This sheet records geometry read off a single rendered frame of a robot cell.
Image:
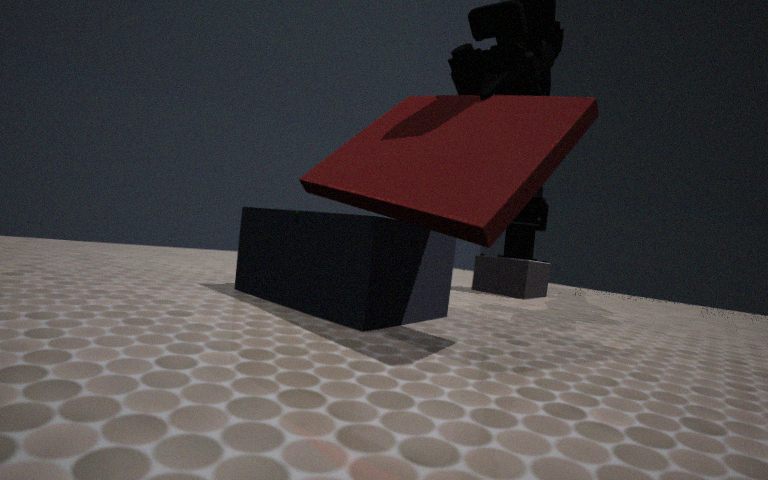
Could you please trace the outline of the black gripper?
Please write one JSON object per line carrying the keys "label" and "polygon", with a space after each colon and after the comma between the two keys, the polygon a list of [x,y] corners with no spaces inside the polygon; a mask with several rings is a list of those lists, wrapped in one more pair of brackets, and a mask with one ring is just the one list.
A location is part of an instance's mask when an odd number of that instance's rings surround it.
{"label": "black gripper", "polygon": [[538,95],[539,85],[548,84],[547,59],[542,47],[514,43],[509,35],[528,33],[523,3],[509,0],[484,5],[468,14],[476,41],[496,38],[497,45],[478,51],[476,58],[483,75],[480,97],[496,95]]}

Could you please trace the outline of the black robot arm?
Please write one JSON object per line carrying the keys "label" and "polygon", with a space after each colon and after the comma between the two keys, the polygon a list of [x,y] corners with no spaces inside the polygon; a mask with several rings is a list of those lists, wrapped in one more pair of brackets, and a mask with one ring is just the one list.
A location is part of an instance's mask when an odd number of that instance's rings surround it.
{"label": "black robot arm", "polygon": [[[542,47],[547,59],[548,84],[539,85],[541,93],[534,96],[549,96],[551,91],[551,67],[561,52],[564,30],[560,21],[555,21],[556,0],[518,0],[523,3],[528,33],[509,35],[510,46],[517,42]],[[466,43],[451,51],[448,59],[451,78],[460,95],[479,95],[483,75],[477,62],[477,52],[473,45]],[[506,228],[504,255],[499,258],[533,259],[535,230],[546,231],[549,206],[543,197],[543,186],[528,201],[519,215]],[[540,217],[540,220],[538,218]],[[516,224],[523,223],[523,224]],[[534,224],[534,225],[524,225]],[[535,226],[539,225],[539,226]]]}

